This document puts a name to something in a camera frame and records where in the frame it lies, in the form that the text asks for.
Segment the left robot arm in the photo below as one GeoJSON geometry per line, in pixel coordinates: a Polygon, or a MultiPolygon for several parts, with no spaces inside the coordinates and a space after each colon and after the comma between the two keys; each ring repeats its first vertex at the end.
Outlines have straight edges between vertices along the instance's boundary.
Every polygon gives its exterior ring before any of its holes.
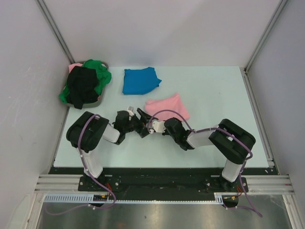
{"type": "Polygon", "coordinates": [[[78,149],[84,173],[91,176],[88,184],[94,190],[99,191],[105,186],[105,178],[100,176],[103,167],[98,153],[95,152],[100,140],[119,145],[127,133],[136,132],[141,138],[149,134],[146,125],[152,116],[140,108],[136,111],[139,117],[132,107],[118,111],[113,123],[107,118],[86,111],[68,129],[66,138],[72,147],[78,149]]]}

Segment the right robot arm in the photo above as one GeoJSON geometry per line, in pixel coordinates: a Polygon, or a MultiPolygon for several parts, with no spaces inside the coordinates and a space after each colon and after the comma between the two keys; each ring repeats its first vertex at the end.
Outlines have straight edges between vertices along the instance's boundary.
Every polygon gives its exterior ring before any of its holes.
{"type": "Polygon", "coordinates": [[[203,146],[215,146],[226,158],[221,173],[220,187],[232,191],[237,186],[237,178],[256,143],[255,137],[229,119],[223,119],[217,127],[202,130],[187,130],[177,118],[164,122],[165,132],[181,149],[193,150],[203,146]]]}

